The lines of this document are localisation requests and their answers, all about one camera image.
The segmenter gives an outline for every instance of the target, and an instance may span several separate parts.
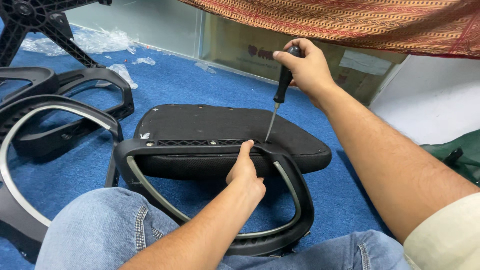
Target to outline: beige sleeve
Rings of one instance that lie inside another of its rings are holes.
[[[480,269],[480,193],[427,218],[407,237],[403,248],[414,269]]]

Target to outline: hairy arm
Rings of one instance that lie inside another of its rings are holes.
[[[192,220],[133,256],[121,269],[215,269],[265,194],[244,142],[228,186]]]
[[[275,52],[294,85],[328,117],[380,216],[399,242],[441,208],[480,188],[384,123],[338,87],[320,49],[307,39],[289,42],[306,56]]]

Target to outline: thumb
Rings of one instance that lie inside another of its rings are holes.
[[[294,69],[301,60],[301,58],[293,56],[286,51],[279,50],[273,52],[273,58],[290,70]]]
[[[253,140],[243,142],[240,146],[238,159],[250,158],[250,149],[253,147]]]

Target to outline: hand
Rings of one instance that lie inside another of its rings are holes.
[[[299,46],[305,58],[295,57],[285,51],[275,51],[273,58],[288,67],[293,74],[291,86],[298,86],[317,108],[321,109],[319,100],[328,91],[341,90],[332,79],[324,53],[306,38],[297,38],[284,47]]]
[[[253,147],[253,141],[243,142],[240,147],[240,153],[237,162],[227,175],[227,184],[232,182],[243,182],[256,191],[260,192],[262,198],[265,195],[265,185],[263,177],[257,177],[257,170],[250,159],[250,149]]]

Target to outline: jeans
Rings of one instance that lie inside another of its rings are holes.
[[[171,218],[140,194],[119,187],[93,190],[68,204],[52,221],[36,269],[117,269],[176,228]],[[370,230],[331,239],[282,258],[224,256],[217,269],[410,267],[400,243]]]

